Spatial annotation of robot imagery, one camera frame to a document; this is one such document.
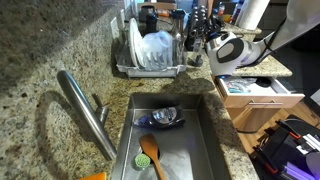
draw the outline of kitchen sink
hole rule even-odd
[[[179,105],[185,123],[170,129],[134,126],[132,121],[155,109]],[[143,171],[133,166],[141,153],[139,138],[152,133],[159,147],[160,164],[168,180],[230,179],[223,153],[213,131],[208,109],[200,94],[135,93],[118,147],[112,179],[157,179],[153,164]]]

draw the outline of open drawer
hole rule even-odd
[[[223,79],[214,82],[226,108],[291,108],[304,94],[291,94],[277,79],[270,77],[272,93],[230,93]]]

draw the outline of wooden spoon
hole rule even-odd
[[[152,134],[143,135],[140,137],[139,142],[144,153],[148,155],[150,159],[152,159],[159,179],[166,180],[166,177],[158,159],[158,145],[154,136]]]

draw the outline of dish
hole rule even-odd
[[[138,25],[137,21],[134,18],[130,19],[129,22],[129,45],[130,45],[130,54],[131,54],[131,59],[134,64],[134,66],[139,68],[139,64],[142,67],[146,67],[145,62],[143,61],[143,41],[142,41],[142,36],[138,30]]]

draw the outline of stainless steel faucet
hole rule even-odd
[[[102,105],[97,95],[94,95],[94,100],[98,104],[96,113],[94,113],[77,82],[67,71],[59,71],[57,79],[72,108],[76,111],[80,120],[85,123],[91,140],[96,144],[106,160],[113,160],[117,152],[103,128],[108,108]]]

